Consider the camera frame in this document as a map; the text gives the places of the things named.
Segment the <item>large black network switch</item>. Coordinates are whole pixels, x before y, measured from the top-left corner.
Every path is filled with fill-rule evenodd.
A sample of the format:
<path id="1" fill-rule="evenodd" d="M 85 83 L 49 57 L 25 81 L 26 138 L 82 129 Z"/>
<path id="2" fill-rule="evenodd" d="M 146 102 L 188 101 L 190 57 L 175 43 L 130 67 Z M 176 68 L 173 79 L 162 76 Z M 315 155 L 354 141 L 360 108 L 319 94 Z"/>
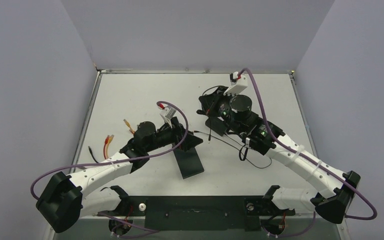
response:
<path id="1" fill-rule="evenodd" d="M 187 151 L 175 149 L 173 152 L 183 180 L 205 171 L 195 147 Z"/>

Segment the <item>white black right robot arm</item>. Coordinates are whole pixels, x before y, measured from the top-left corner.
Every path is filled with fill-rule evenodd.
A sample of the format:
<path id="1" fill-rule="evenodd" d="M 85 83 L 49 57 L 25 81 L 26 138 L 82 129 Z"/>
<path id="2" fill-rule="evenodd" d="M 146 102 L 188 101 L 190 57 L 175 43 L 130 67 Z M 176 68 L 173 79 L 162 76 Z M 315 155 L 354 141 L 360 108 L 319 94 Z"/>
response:
<path id="1" fill-rule="evenodd" d="M 240 137 L 252 150 L 278 161 L 308 182 L 312 188 L 272 186 L 262 199 L 263 209 L 315 211 L 326 221 L 341 224 L 360 183 L 355 171 L 344 172 L 329 166 L 298 145 L 284 131 L 252 111 L 252 100 L 246 95 L 224 95 L 225 86 L 198 98 L 199 115 L 211 119 L 210 126 L 226 128 Z"/>

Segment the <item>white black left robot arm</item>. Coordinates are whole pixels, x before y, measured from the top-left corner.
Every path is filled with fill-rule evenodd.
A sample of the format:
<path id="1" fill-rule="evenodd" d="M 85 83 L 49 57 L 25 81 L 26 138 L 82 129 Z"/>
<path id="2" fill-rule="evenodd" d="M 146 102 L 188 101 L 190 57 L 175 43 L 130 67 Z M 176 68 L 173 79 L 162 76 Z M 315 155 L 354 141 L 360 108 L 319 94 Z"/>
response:
<path id="1" fill-rule="evenodd" d="M 113 211 L 123 215 L 129 209 L 127 194 L 119 186 L 106 184 L 131 174 L 150 159 L 149 152 L 172 146 L 187 152 L 203 140 L 187 130 L 176 117 L 157 129 L 150 121 L 140 123 L 133 137 L 112 157 L 71 174 L 54 174 L 36 202 L 36 208 L 56 233 L 71 228 L 79 218 Z"/>

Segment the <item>black power adapter brick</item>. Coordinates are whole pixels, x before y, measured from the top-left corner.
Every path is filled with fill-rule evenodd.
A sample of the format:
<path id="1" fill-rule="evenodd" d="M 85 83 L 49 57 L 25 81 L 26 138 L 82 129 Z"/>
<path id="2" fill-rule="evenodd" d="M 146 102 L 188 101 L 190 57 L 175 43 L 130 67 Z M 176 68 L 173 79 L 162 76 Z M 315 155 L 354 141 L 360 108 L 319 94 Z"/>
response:
<path id="1" fill-rule="evenodd" d="M 224 124 L 224 121 L 218 117 L 209 117 L 205 121 L 205 125 L 220 136 L 228 132 L 228 127 Z"/>

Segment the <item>black mounting base plate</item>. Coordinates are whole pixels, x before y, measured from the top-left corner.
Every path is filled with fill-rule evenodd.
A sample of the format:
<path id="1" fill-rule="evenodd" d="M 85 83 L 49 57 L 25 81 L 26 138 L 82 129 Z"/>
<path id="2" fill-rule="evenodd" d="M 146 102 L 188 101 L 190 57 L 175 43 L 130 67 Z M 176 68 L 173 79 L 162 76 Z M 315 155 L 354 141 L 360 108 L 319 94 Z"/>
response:
<path id="1" fill-rule="evenodd" d="M 130 196 L 114 210 L 114 217 L 144 217 L 144 226 L 159 231 L 260 231 L 262 217 L 295 215 L 261 195 L 246 196 Z"/>

